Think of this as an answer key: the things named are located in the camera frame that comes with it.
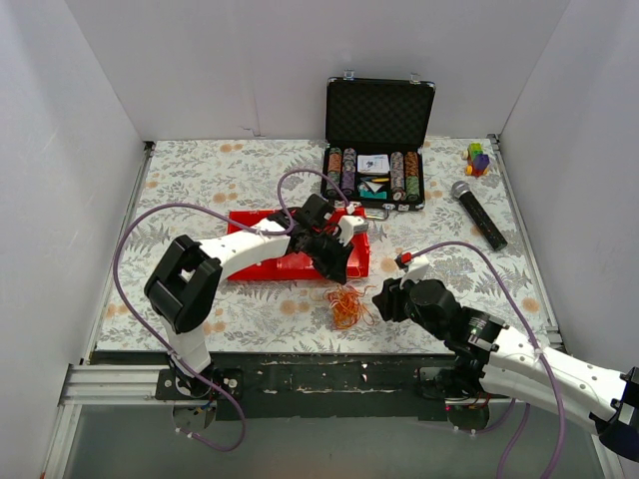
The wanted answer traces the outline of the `red plastic compartment bin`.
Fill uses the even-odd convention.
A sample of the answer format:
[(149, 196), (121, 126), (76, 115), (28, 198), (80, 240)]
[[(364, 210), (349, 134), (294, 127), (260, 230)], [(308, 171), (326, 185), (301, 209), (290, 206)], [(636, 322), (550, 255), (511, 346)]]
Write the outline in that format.
[[(231, 211), (230, 218), (251, 227), (265, 219), (275, 210)], [(348, 279), (368, 277), (370, 245), (367, 233), (356, 234), (351, 240), (353, 251), (347, 262)], [(315, 270), (312, 260), (304, 253), (290, 253), (272, 258), (242, 269), (229, 276), (229, 281), (271, 281), (271, 280), (321, 280), (323, 276)]]

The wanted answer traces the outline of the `orange rubber band tangle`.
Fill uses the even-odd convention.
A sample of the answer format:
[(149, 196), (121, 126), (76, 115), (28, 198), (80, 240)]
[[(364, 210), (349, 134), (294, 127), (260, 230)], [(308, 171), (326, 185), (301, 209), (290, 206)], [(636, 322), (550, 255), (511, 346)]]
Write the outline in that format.
[(336, 330), (347, 330), (360, 322), (365, 325), (376, 324), (372, 312), (364, 303), (364, 299), (372, 285), (358, 289), (352, 284), (338, 285), (334, 289), (327, 289), (320, 295), (310, 294), (313, 301), (324, 301), (331, 311), (332, 326)]

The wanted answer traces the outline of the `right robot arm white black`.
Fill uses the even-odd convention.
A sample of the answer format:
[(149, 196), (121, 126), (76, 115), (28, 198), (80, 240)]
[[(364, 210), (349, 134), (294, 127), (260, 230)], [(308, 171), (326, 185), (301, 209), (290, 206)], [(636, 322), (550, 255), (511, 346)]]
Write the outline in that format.
[(383, 320), (410, 320), (453, 352), (452, 366), (425, 380), (433, 396), (486, 393), (562, 412), (615, 454), (638, 459), (637, 368), (621, 372), (536, 348), (501, 319), (460, 305), (437, 279), (388, 279), (372, 302)]

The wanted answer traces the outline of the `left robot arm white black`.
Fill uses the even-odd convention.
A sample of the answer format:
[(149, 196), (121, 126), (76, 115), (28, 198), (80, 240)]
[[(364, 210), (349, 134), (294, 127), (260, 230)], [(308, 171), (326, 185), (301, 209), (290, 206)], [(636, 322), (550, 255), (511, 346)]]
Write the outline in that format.
[(291, 213), (276, 211), (256, 224), (215, 239), (174, 239), (148, 279), (144, 293), (165, 326), (178, 386), (193, 399), (205, 397), (213, 385), (206, 369), (211, 358), (203, 323), (218, 286), (254, 264), (303, 253), (325, 279), (346, 283), (352, 240), (367, 231), (367, 222), (348, 207), (333, 224), (333, 206), (313, 194)]

